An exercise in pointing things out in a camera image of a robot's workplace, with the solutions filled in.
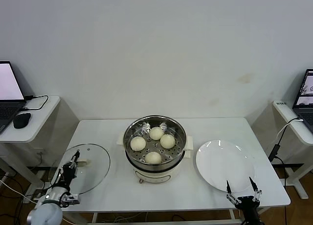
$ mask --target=glass lid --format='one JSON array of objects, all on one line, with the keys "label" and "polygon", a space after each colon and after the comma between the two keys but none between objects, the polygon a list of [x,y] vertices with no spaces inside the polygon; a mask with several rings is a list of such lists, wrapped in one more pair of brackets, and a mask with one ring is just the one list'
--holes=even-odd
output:
[{"label": "glass lid", "polygon": [[108,151],[97,144],[80,144],[68,149],[59,164],[62,167],[79,150],[76,178],[70,184],[74,194],[84,194],[94,189],[108,174],[111,159]]}]

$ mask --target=mouse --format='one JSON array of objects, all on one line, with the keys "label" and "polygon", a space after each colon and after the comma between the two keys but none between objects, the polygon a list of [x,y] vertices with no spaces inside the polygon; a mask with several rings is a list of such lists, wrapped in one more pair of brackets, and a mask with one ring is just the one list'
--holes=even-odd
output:
[{"label": "mouse", "polygon": [[13,119],[13,126],[15,129],[21,129],[28,125],[29,119],[31,114],[30,113],[22,113],[17,115]]}]

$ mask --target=laptop keyboard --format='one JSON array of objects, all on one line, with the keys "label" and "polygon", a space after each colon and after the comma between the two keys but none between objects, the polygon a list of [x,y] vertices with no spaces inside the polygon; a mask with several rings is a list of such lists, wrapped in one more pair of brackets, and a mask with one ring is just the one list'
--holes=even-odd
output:
[{"label": "laptop keyboard", "polygon": [[10,119],[18,108],[19,106],[17,106],[16,104],[14,105],[0,104],[0,119],[2,120]]},{"label": "laptop keyboard", "polygon": [[301,117],[308,122],[309,125],[313,125],[313,112],[300,113]]}]

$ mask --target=table leg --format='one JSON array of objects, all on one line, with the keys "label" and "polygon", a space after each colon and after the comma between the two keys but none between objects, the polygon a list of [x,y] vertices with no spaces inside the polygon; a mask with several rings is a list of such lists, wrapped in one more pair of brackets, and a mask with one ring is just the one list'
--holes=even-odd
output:
[{"label": "table leg", "polygon": [[5,146],[5,144],[0,144],[0,158],[4,160],[9,166],[19,172],[25,179],[30,183],[35,184],[38,187],[42,187],[44,183],[36,177],[36,175],[31,172],[21,160]]},{"label": "table leg", "polygon": [[[301,185],[299,179],[306,175],[312,168],[312,164],[304,164],[295,172],[291,168],[286,168],[286,173],[289,175],[286,179],[286,186],[294,186],[301,199],[308,199],[309,196]],[[284,185],[285,180],[280,179],[280,181]]]},{"label": "table leg", "polygon": [[96,223],[97,222],[97,217],[98,217],[98,213],[93,213],[93,217],[92,217],[92,223]]},{"label": "table leg", "polygon": [[231,218],[231,219],[236,219],[236,218],[235,218],[234,211],[233,211],[232,209],[229,209],[229,214],[230,214],[230,218]]},{"label": "table leg", "polygon": [[268,209],[270,209],[270,207],[260,208],[260,209],[258,210],[258,214],[262,214],[262,213],[264,213],[265,211],[267,211]]},{"label": "table leg", "polygon": [[[39,178],[39,179],[41,179],[44,175],[45,175],[45,170],[40,170],[36,174],[37,178]],[[26,197],[31,199],[33,197],[33,195],[34,195],[36,190],[43,190],[43,189],[49,188],[50,187],[50,182],[45,182],[44,185],[45,185],[45,187],[43,187],[43,186],[42,187],[38,187],[35,184],[31,184],[29,186],[28,190],[25,193],[25,195],[31,195],[31,196],[26,196]],[[28,204],[28,203],[30,203],[30,201],[24,198],[23,199],[23,203],[24,204]]]},{"label": "table leg", "polygon": [[12,170],[10,168],[10,166],[8,166],[8,164],[5,163],[5,161],[2,160],[1,158],[0,158],[0,169],[6,173],[9,173],[10,176],[15,176],[15,174],[16,174],[16,172],[14,170]]}]

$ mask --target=white table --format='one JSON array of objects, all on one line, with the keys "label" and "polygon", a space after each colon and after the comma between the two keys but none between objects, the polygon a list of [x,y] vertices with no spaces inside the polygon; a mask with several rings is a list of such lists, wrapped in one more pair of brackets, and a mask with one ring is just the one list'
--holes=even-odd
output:
[{"label": "white table", "polygon": [[[45,101],[46,97],[32,99],[27,102],[26,107],[30,109],[39,108]],[[27,194],[31,194],[35,189],[42,188],[43,182],[40,180],[44,171],[39,172],[38,175],[33,174],[10,150],[10,146],[6,143],[29,143],[31,142],[49,118],[57,104],[60,102],[60,97],[49,96],[48,101],[37,111],[24,111],[20,113],[31,113],[31,118],[26,127],[22,129],[15,129],[13,122],[0,134],[0,160],[5,161],[9,166],[19,172],[24,178],[26,178],[32,185],[29,187]]]},{"label": "white table", "polygon": [[[210,186],[198,173],[195,154],[212,139],[224,139],[245,148],[254,157],[260,207],[290,203],[276,172],[244,118],[184,118],[177,121],[194,140],[191,158],[180,163],[179,175],[161,184],[138,183],[123,147],[116,144],[119,134],[134,120],[83,120],[68,146],[94,143],[108,150],[112,164],[106,178],[93,190],[81,195],[81,203],[64,212],[137,212],[234,209],[226,193]],[[252,187],[236,196],[253,195]]]},{"label": "white table", "polygon": [[[293,101],[291,100],[275,100],[273,102],[273,106],[286,122],[289,122],[293,118],[297,117],[292,110]],[[313,145],[313,134],[305,124],[302,122],[293,122],[289,126],[302,143],[309,146]],[[303,159],[305,163],[295,172],[291,168],[286,168],[286,172],[289,176],[286,179],[286,186],[294,186],[301,199],[309,198],[299,179],[313,169],[313,161],[310,157],[310,155],[307,155],[307,158]]]}]

